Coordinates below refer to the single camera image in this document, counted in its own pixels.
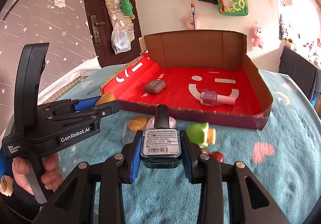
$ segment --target pink plush toy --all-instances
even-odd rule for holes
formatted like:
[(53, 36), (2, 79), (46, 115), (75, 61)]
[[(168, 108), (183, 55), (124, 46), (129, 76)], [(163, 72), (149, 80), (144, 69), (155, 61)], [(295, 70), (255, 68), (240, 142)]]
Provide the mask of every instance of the pink plush toy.
[(256, 26), (252, 26), (252, 43), (253, 46), (258, 46), (259, 48), (263, 49), (263, 33), (261, 28)]
[[(201, 21), (200, 21), (200, 16), (198, 14), (195, 15), (196, 18), (196, 29), (200, 29), (201, 28)], [(187, 29), (189, 30), (193, 30), (194, 29), (194, 23), (193, 23), (193, 16), (184, 16), (182, 18), (182, 21), (184, 22), (185, 26)]]

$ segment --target bed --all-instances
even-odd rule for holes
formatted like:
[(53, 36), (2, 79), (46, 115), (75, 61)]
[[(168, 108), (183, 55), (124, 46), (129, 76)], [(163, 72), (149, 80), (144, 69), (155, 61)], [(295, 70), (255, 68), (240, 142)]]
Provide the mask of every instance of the bed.
[[(100, 95), (100, 86), (122, 65), (93, 72), (61, 99)], [(308, 99), (287, 76), (260, 71), (274, 97), (269, 120), (262, 131), (212, 125), (218, 150), (225, 162), (243, 161), (266, 187), (291, 224), (301, 224), (321, 194), (321, 123)], [(60, 151), (60, 170), (67, 176), (87, 161), (95, 164), (122, 149), (124, 123), (138, 114), (121, 110), (101, 121), (101, 132)], [(192, 122), (177, 121), (178, 129)], [(224, 223), (229, 223), (227, 189), (224, 187)], [(97, 185), (95, 212), (98, 212)], [(147, 169), (141, 164), (132, 185), (123, 185), (127, 224), (196, 223), (200, 184), (190, 185), (183, 166), (176, 169)]]

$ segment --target screw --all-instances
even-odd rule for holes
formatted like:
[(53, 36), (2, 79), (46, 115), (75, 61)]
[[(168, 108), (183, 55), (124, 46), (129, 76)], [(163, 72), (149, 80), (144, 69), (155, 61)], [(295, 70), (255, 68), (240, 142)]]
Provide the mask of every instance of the screw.
[(237, 168), (244, 169), (245, 168), (245, 163), (242, 161), (238, 161), (236, 163)]
[(87, 168), (87, 163), (86, 162), (81, 162), (80, 164), (78, 164), (78, 168), (79, 169), (86, 169)]
[(201, 155), (200, 155), (200, 158), (202, 159), (202, 160), (208, 160), (209, 158), (210, 158), (210, 156), (208, 155), (208, 154), (206, 154), (206, 153), (202, 153)]
[(124, 157), (124, 156), (123, 156), (121, 153), (116, 153), (116, 154), (114, 155), (114, 158), (115, 158), (116, 160), (121, 160), (123, 157)]

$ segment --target door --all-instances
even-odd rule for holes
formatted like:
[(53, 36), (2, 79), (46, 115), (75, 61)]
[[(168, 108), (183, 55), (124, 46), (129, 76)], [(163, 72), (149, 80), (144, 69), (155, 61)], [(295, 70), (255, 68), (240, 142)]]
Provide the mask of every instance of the door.
[(95, 43), (94, 38), (92, 39), (96, 54), (99, 56), (98, 61), (101, 67), (116, 64), (125, 64), (132, 61), (140, 55), (140, 45), (138, 39), (142, 36), (142, 34), (138, 22), (135, 1), (129, 1), (133, 5), (133, 14), (136, 16), (136, 18), (132, 20), (134, 24), (135, 39), (131, 42), (130, 51), (119, 53), (116, 55), (111, 46), (111, 33), (113, 31), (113, 26), (107, 14), (105, 0), (84, 0), (86, 16), (91, 35), (94, 35), (90, 20), (91, 15), (96, 15), (97, 22), (105, 22), (105, 24), (97, 25), (101, 41), (99, 43)]

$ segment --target star patterned wallpaper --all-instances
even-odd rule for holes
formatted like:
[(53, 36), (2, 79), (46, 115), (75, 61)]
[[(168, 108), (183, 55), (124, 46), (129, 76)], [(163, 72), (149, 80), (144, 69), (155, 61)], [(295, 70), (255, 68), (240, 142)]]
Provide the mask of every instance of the star patterned wallpaper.
[[(8, 0), (2, 20), (16, 0)], [(14, 86), (23, 46), (49, 42), (39, 92), (82, 62), (96, 56), (83, 0), (19, 0), (0, 20), (0, 132), (13, 114)]]

